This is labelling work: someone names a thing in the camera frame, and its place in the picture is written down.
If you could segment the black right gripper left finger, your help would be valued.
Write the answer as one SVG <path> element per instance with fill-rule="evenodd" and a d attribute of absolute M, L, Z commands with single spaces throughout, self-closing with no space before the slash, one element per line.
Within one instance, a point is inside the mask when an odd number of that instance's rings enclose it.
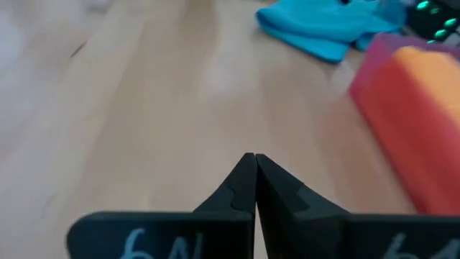
<path fill-rule="evenodd" d="M 95 212 L 70 227 L 71 258 L 240 259 L 254 255 L 257 160 L 244 154 L 191 212 Z"/>

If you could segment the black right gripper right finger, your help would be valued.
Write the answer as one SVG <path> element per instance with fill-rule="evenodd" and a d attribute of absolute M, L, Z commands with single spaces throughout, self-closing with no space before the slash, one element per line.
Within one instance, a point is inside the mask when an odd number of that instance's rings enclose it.
<path fill-rule="evenodd" d="M 257 206 L 269 258 L 458 258 L 459 218 L 354 214 L 256 156 Z"/>

